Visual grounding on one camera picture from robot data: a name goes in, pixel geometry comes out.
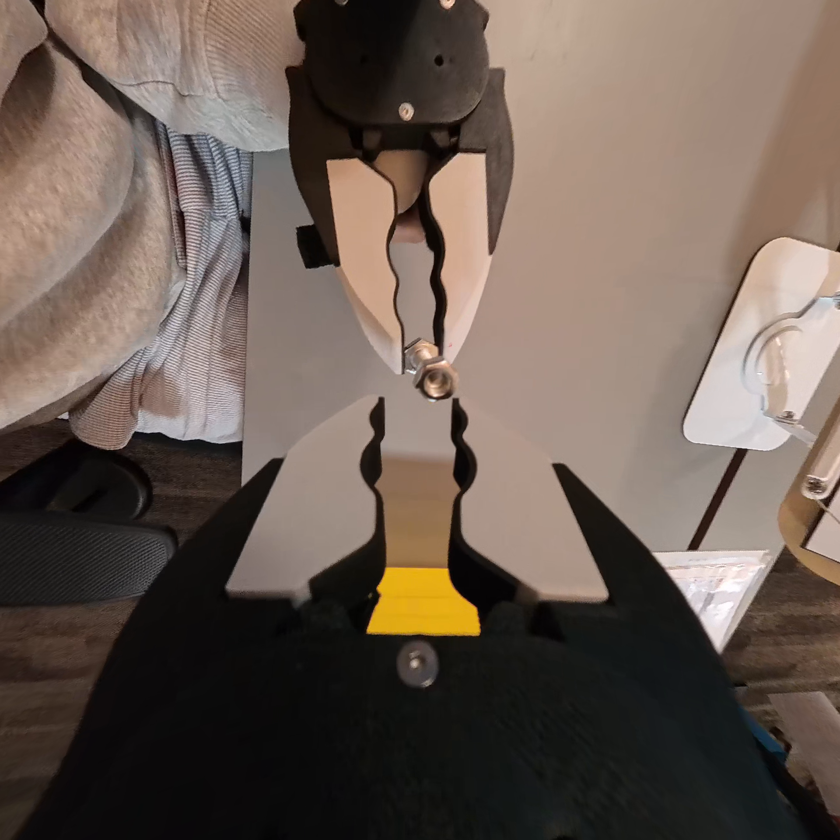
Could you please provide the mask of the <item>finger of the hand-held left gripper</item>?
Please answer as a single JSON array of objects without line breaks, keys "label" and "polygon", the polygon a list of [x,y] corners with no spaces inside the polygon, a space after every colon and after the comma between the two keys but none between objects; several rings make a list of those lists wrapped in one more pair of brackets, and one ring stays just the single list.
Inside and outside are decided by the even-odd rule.
[{"label": "finger of the hand-held left gripper", "polygon": [[399,280],[390,257],[396,225],[393,183],[360,159],[327,161],[337,272],[364,336],[387,368],[404,374]]},{"label": "finger of the hand-held left gripper", "polygon": [[423,225],[434,255],[434,342],[446,361],[454,361],[476,317],[490,269],[485,154],[455,154],[426,175]]}]

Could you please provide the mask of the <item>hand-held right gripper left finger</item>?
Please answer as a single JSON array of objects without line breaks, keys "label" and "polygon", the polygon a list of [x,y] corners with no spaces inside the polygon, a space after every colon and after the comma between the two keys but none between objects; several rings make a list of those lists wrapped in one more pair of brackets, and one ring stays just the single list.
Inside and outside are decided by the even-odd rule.
[{"label": "hand-held right gripper left finger", "polygon": [[328,602],[365,632],[385,572],[385,400],[366,395],[283,458],[226,583],[237,602]]}]

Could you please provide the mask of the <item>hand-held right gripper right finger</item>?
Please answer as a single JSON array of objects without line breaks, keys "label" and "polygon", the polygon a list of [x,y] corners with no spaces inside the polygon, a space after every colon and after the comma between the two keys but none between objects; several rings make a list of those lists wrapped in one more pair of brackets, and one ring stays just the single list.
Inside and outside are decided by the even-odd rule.
[{"label": "hand-held right gripper right finger", "polygon": [[559,605],[609,607],[611,596],[551,458],[477,403],[456,399],[451,438],[458,486],[448,575],[475,607],[479,632],[527,627]]}]

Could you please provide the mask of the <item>yellow plastic bin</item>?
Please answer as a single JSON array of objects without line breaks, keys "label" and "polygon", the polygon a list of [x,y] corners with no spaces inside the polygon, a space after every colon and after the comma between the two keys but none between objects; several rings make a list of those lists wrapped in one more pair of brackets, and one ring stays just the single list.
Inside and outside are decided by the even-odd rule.
[{"label": "yellow plastic bin", "polygon": [[477,609],[459,594],[444,568],[385,569],[369,635],[478,636]]}]

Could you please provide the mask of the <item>steel hex bolt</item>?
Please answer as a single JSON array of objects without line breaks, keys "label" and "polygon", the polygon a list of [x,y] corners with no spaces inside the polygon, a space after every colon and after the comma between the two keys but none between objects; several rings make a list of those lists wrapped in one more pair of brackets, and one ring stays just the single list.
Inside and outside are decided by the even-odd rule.
[{"label": "steel hex bolt", "polygon": [[403,373],[416,375],[425,366],[445,362],[439,353],[438,346],[425,339],[415,339],[403,351]]}]

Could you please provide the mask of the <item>steel hex nut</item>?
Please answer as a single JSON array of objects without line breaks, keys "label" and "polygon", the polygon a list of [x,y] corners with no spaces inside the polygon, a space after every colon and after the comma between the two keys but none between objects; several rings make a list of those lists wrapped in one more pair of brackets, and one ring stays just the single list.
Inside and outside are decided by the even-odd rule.
[{"label": "steel hex nut", "polygon": [[442,356],[433,356],[415,363],[413,385],[431,403],[455,396],[459,376],[455,367]]}]

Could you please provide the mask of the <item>grey desk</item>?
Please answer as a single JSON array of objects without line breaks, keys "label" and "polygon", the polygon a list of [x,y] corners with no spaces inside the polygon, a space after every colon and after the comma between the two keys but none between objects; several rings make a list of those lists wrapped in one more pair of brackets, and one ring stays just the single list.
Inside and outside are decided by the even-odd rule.
[{"label": "grey desk", "polygon": [[[458,393],[572,468],[653,551],[690,548],[732,450],[682,422],[758,250],[838,246],[838,2],[486,2],[515,144]],[[446,545],[450,408],[373,351],[287,150],[255,157],[242,480],[385,398],[386,508]]]}]

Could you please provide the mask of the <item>laminated paper sheet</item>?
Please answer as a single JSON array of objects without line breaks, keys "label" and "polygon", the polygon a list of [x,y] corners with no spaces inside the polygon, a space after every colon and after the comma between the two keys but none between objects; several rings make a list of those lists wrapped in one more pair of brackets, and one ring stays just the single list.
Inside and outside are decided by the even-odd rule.
[{"label": "laminated paper sheet", "polygon": [[775,564],[768,551],[656,552],[718,653],[728,646]]}]

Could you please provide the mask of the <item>black mesh office chair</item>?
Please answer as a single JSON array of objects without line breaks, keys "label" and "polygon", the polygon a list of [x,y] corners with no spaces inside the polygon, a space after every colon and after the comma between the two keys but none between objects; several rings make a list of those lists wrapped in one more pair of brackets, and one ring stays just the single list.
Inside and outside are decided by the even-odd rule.
[{"label": "black mesh office chair", "polygon": [[138,597],[177,549],[142,522],[149,477],[130,459],[71,440],[1,484],[1,606]]}]

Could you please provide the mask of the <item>white document stand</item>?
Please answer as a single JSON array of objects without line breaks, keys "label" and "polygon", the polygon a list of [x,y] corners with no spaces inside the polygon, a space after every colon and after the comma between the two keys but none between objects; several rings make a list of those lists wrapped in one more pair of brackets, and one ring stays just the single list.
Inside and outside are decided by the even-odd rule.
[{"label": "white document stand", "polygon": [[816,454],[803,494],[823,500],[838,480],[838,446],[815,447],[804,414],[839,347],[839,254],[771,240],[752,258],[691,398],[691,443],[775,450],[796,438]]}]

